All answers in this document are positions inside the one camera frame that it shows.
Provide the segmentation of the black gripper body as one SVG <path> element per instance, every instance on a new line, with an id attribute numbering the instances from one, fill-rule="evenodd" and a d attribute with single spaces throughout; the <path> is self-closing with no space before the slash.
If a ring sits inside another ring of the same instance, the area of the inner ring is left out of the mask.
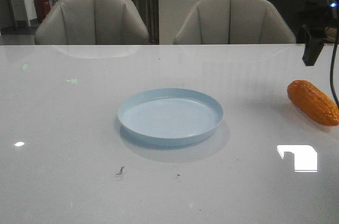
<path id="1" fill-rule="evenodd" d="M 313 66 L 325 45 L 326 29 L 338 28 L 338 0 L 306 0 L 298 18 L 301 26 L 297 43 L 305 45 L 302 60 L 306 66 Z"/>

